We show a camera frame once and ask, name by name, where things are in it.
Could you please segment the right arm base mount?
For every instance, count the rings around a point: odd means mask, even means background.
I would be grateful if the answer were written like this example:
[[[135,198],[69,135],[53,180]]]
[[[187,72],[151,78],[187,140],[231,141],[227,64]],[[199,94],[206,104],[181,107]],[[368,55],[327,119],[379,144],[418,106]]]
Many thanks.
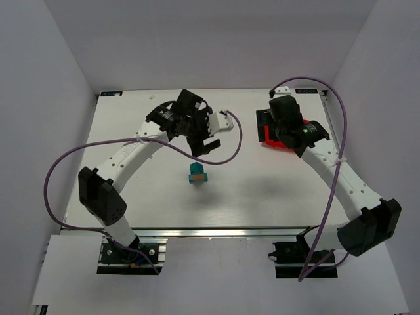
[[[275,264],[277,279],[297,279],[305,264],[310,251],[310,246],[304,240],[304,235],[313,230],[307,228],[296,236],[295,241],[279,241],[273,243],[274,250],[268,254],[268,258]],[[308,268],[327,257],[308,278],[337,278],[337,268],[335,265],[334,254],[328,255],[328,250],[315,251],[309,260]]]

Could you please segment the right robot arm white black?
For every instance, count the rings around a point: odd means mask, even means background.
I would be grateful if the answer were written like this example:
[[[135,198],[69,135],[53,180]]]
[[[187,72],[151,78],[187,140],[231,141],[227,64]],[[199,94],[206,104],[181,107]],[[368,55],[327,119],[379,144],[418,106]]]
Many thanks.
[[[344,249],[358,257],[394,235],[401,213],[395,199],[385,200],[339,157],[329,133],[317,122],[303,119],[290,95],[273,98],[269,108],[256,111],[259,142],[281,142],[320,176],[333,190],[348,222],[315,226],[297,236],[297,247],[307,255]]]

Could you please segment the teal rectangular wood block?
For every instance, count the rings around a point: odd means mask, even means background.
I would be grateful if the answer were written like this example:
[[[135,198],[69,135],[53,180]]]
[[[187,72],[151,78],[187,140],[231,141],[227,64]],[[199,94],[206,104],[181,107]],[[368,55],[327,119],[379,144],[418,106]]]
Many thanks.
[[[190,176],[191,177],[205,177],[206,176],[206,173],[204,173],[203,171],[202,172],[199,172],[199,171],[191,171],[190,172]]]

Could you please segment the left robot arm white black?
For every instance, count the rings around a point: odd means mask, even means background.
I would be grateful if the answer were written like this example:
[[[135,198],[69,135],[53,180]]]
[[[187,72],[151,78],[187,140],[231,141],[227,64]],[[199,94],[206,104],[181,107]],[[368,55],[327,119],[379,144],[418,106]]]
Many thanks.
[[[207,139],[232,128],[232,120],[225,111],[214,112],[202,97],[183,89],[175,101],[155,107],[134,138],[124,141],[104,163],[80,170],[79,200],[112,240],[134,248],[138,238],[125,218],[127,204],[121,197],[129,179],[176,137],[185,137],[191,156],[198,158],[221,146],[220,140],[206,144]]]

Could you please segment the teal triangular wood block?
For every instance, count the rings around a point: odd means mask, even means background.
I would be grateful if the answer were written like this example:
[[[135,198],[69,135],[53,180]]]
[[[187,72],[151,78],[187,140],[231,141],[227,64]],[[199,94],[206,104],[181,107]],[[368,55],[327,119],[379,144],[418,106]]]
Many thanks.
[[[204,166],[199,163],[199,162],[194,162],[190,164],[190,172],[191,171],[199,171],[199,172],[204,172]]]

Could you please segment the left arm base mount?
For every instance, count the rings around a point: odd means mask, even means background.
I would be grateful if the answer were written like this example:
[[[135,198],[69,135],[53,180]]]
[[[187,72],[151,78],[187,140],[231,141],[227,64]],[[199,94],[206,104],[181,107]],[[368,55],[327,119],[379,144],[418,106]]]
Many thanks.
[[[106,238],[102,239],[96,273],[100,275],[157,276],[165,262],[167,239],[140,238],[138,250],[143,252],[154,267],[140,253],[122,249]]]

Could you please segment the teal arch wood block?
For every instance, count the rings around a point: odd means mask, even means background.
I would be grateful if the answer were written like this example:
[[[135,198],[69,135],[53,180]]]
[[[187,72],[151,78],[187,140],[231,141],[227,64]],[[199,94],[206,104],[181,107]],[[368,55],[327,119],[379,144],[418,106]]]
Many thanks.
[[[188,181],[190,184],[197,184],[199,182],[207,182],[208,174],[207,173],[189,174]]]

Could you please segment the red plastic bin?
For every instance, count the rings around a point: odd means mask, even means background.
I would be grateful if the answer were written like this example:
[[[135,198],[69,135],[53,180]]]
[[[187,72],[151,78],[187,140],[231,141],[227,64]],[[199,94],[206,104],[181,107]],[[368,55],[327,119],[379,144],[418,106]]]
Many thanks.
[[[294,150],[303,141],[297,134],[308,120],[298,117],[297,119],[274,119],[268,112],[260,112],[257,116],[257,133],[259,142],[275,148],[287,148]]]

